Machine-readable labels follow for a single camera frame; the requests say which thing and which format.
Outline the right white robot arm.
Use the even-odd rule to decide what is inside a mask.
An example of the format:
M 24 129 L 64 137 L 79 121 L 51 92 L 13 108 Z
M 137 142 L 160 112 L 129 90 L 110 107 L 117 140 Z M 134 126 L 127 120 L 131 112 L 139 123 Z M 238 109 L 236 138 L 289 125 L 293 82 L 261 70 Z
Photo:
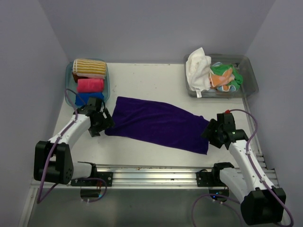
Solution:
M 214 164 L 210 186 L 227 186 L 240 203 L 242 218 L 247 225 L 279 223 L 285 208 L 286 194 L 267 177 L 250 147 L 250 139 L 237 129 L 232 113 L 217 114 L 202 137 L 211 145 L 226 149 L 233 156 L 241 173 L 229 162 Z

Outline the purple towel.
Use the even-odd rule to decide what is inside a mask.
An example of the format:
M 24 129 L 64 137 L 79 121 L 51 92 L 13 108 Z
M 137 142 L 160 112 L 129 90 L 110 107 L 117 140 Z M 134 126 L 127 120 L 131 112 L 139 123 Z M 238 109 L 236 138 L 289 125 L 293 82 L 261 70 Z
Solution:
M 207 154 L 202 137 L 209 121 L 174 105 L 119 96 L 107 136 L 127 137 L 165 147 Z

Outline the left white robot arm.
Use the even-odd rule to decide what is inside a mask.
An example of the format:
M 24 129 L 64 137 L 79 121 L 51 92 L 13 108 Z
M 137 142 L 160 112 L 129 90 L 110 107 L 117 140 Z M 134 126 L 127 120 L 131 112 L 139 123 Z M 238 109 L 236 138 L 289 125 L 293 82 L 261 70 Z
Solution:
M 34 179 L 40 182 L 68 184 L 82 179 L 92 186 L 98 181 L 96 165 L 90 162 L 74 162 L 71 149 L 86 131 L 91 137 L 114 126 L 105 102 L 90 97 L 86 105 L 76 109 L 68 124 L 47 141 L 39 141 L 35 147 Z

